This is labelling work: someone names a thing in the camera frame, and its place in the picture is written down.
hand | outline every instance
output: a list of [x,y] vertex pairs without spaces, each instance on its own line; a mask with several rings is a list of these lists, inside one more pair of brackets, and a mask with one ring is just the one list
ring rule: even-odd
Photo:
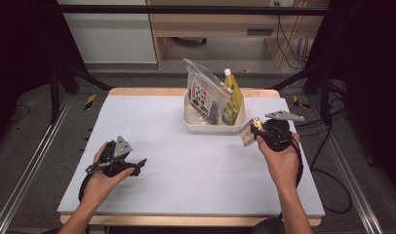
[[[292,133],[295,144],[299,143],[299,135]],[[258,149],[264,155],[271,178],[278,189],[296,187],[298,158],[292,146],[285,150],[275,152],[271,150],[261,136],[257,136]]]
[[[98,153],[95,155],[94,163],[98,161],[98,158],[106,147],[106,143],[100,148]],[[113,190],[113,188],[120,183],[122,180],[131,175],[135,169],[129,168],[114,177],[108,177],[104,175],[103,171],[95,172],[88,184],[86,185],[85,194],[82,202],[90,202],[93,204],[100,205],[107,196]]]

person's left hand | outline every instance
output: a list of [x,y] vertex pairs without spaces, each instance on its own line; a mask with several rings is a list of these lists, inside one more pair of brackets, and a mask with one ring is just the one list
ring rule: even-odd
[[[100,157],[105,147],[106,143],[95,155],[94,163],[98,161],[98,158]],[[104,200],[106,200],[107,196],[110,194],[113,188],[122,180],[130,176],[134,170],[134,168],[129,168],[114,177],[108,177],[104,175],[103,171],[101,170],[95,172],[89,180],[88,184],[86,185],[82,202],[89,202],[92,204],[100,205]]]

black horizontal bar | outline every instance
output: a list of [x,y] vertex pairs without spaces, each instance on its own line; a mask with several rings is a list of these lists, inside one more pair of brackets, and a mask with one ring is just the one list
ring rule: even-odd
[[325,16],[335,10],[327,8],[239,7],[239,6],[149,6],[149,5],[57,5],[35,6],[39,10],[56,10],[79,14],[199,14],[199,15],[280,15]]

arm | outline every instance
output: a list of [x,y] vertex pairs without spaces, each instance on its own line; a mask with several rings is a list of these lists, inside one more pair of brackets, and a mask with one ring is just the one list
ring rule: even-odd
[[[95,161],[98,160],[98,157],[100,156],[104,147],[105,144],[96,154]],[[114,177],[108,177],[104,175],[102,171],[95,172],[86,185],[82,202],[80,203],[79,207],[77,207],[71,218],[61,228],[59,234],[83,233],[100,204],[106,200],[113,188],[119,182],[128,177],[133,171],[134,169],[130,168]]]
[[[293,134],[293,138],[298,143],[299,136]],[[274,152],[260,136],[257,136],[257,143],[277,187],[286,233],[313,233],[297,194],[298,158],[296,151],[290,146],[281,152]]]

black and yellow tape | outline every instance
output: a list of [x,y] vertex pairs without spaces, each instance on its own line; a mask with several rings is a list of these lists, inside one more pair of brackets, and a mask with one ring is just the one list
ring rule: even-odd
[[92,107],[92,104],[94,103],[96,95],[90,95],[88,98],[88,101],[86,101],[86,105],[84,110],[90,110]]
[[297,106],[297,107],[304,108],[304,109],[310,109],[310,105],[309,105],[309,104],[301,104],[301,103],[298,101],[297,96],[293,96],[293,105],[294,105],[294,106]]

